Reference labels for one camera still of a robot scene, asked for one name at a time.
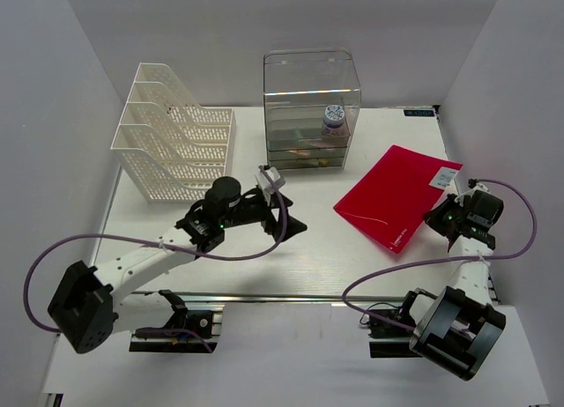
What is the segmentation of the blue cleaning gel jar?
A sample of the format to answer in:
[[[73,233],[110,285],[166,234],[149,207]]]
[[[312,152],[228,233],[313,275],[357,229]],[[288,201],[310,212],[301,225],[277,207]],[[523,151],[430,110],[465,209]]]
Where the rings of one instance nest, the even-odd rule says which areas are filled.
[[[322,132],[326,136],[335,137],[345,130],[345,110],[340,105],[329,105],[324,109]]]

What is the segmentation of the clear acrylic drawer organizer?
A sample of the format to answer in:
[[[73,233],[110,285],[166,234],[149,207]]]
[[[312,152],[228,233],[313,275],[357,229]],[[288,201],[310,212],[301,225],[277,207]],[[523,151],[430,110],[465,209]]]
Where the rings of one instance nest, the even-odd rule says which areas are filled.
[[[322,132],[324,109],[345,110],[345,130]],[[342,168],[360,113],[361,87],[345,48],[271,51],[263,57],[263,111],[267,162],[278,170]],[[290,150],[318,149],[315,159],[296,159]],[[319,159],[329,165],[319,167]]]

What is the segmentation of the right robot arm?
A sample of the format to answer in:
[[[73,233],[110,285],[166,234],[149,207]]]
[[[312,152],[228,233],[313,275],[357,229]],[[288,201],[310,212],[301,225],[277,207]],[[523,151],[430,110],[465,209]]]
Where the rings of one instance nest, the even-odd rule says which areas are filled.
[[[399,307],[368,309],[371,358],[421,357],[464,381],[476,375],[506,326],[490,297],[487,261],[495,248],[489,231],[502,211],[502,200],[475,183],[424,214],[425,224],[447,239],[456,270],[437,295],[417,288]]]

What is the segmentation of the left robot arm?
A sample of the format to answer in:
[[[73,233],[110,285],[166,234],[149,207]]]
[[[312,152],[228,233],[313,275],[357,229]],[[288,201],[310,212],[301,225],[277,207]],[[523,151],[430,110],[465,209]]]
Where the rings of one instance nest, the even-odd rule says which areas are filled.
[[[79,261],[65,271],[48,313],[74,351],[85,354],[111,335],[130,331],[141,338],[199,342],[210,352],[212,314],[190,311],[170,290],[138,289],[178,266],[205,258],[225,240],[225,231],[258,223],[275,243],[307,231],[293,218],[292,201],[280,194],[280,176],[257,177],[247,192],[233,177],[220,177],[186,215],[155,241],[116,259],[88,266]]]

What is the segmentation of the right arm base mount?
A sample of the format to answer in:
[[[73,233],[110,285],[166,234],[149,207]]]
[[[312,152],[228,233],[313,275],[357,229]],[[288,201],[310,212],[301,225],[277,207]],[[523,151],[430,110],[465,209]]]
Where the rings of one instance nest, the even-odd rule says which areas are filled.
[[[359,323],[368,332],[371,358],[422,357],[439,362],[462,352],[449,335],[448,319],[438,306],[432,306],[419,322],[400,307],[371,307]]]

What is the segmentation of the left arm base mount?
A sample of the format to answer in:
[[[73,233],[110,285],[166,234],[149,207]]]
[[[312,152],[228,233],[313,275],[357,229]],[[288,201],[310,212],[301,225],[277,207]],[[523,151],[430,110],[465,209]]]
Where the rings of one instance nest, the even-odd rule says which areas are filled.
[[[136,330],[129,352],[212,354],[219,342],[223,305],[188,303],[172,315],[159,331]]]

